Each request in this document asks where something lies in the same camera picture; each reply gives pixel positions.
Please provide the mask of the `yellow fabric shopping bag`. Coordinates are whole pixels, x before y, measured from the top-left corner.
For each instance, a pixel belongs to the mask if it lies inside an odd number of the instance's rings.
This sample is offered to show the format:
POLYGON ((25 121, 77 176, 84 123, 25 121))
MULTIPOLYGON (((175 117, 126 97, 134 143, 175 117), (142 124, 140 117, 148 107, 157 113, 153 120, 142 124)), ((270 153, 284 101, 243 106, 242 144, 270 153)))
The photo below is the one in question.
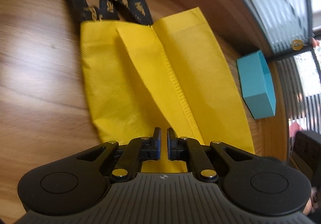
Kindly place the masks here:
POLYGON ((103 142, 128 144, 161 128, 203 145, 254 153, 224 54, 199 8, 153 21, 145 0, 71 0, 90 116, 103 142))

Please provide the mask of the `light blue cardboard box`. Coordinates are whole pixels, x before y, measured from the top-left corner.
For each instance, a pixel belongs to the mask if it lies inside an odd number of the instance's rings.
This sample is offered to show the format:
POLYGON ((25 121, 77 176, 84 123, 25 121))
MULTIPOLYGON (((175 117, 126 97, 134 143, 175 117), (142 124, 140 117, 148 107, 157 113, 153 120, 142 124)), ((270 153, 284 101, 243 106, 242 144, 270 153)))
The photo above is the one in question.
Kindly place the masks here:
POLYGON ((276 97, 271 72, 262 51, 237 60, 243 100, 254 119, 275 116, 276 97))

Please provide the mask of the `frosted glass partition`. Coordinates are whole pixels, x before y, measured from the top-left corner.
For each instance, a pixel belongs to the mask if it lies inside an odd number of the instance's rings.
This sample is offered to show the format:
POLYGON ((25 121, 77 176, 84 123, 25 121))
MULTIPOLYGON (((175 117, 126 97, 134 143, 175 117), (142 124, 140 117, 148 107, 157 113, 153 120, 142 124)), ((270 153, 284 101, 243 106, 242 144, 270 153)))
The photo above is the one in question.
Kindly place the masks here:
POLYGON ((271 47, 277 65, 288 124, 320 133, 320 48, 311 45, 311 0, 245 0, 271 47), (294 51, 293 40, 307 46, 294 51))

